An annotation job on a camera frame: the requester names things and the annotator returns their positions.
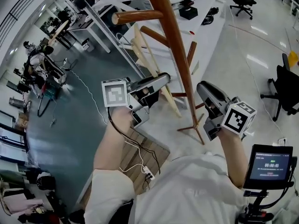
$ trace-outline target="wooden coat rack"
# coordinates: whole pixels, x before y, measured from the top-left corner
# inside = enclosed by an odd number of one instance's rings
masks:
[[[171,49],[185,89],[185,93],[172,93],[172,96],[187,97],[188,104],[191,110],[192,120],[193,120],[192,126],[178,129],[178,131],[194,129],[198,134],[202,144],[204,145],[205,143],[198,130],[199,122],[202,116],[200,117],[199,120],[196,117],[196,109],[203,107],[204,104],[202,103],[197,106],[195,105],[191,76],[189,71],[189,67],[191,65],[191,61],[193,59],[193,55],[197,44],[196,42],[191,43],[188,56],[186,56],[181,33],[179,31],[178,23],[170,1],[150,0],[150,2],[154,10],[115,13],[112,16],[112,22],[115,25],[117,25],[117,24],[131,23],[136,21],[159,19],[165,37],[145,26],[142,26],[140,31]]]

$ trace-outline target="black box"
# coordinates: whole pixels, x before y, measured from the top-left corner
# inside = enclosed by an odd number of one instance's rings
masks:
[[[183,7],[179,10],[181,17],[191,20],[193,17],[198,15],[197,9],[194,7]]]

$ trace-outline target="computer monitor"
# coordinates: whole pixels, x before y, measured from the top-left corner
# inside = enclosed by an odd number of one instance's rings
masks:
[[[275,190],[287,186],[293,147],[255,144],[252,147],[245,189]]]

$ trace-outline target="wooden pallet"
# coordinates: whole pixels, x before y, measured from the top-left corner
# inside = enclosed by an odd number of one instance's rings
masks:
[[[160,147],[158,144],[150,141],[149,139],[145,138],[143,135],[136,132],[134,129],[130,129],[128,132],[128,137],[131,139],[137,141],[142,147],[150,149],[155,151],[158,163],[160,167],[164,164],[167,157],[169,156],[170,152],[162,147]],[[153,174],[158,173],[158,165],[155,161],[152,154],[149,152],[146,152],[144,149],[140,150],[141,157],[144,161],[143,165],[147,166]],[[134,166],[137,163],[141,163],[141,159],[139,156],[139,151],[136,147],[125,143],[124,148],[122,150],[122,158],[121,158],[121,168],[122,170],[127,170],[130,167]],[[141,194],[146,190],[147,183],[145,182],[145,174],[141,172],[141,166],[137,165],[136,167],[132,168],[128,172],[124,173],[126,176],[128,176],[134,185],[135,193]],[[88,186],[85,194],[83,195],[80,206],[85,209],[89,196],[92,190],[92,184]]]

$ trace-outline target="yellow object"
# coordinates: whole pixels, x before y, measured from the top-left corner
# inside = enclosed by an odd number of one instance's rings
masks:
[[[294,66],[297,61],[298,61],[298,56],[297,54],[291,50],[289,56],[288,56],[288,61],[289,61],[289,66],[292,67]]]

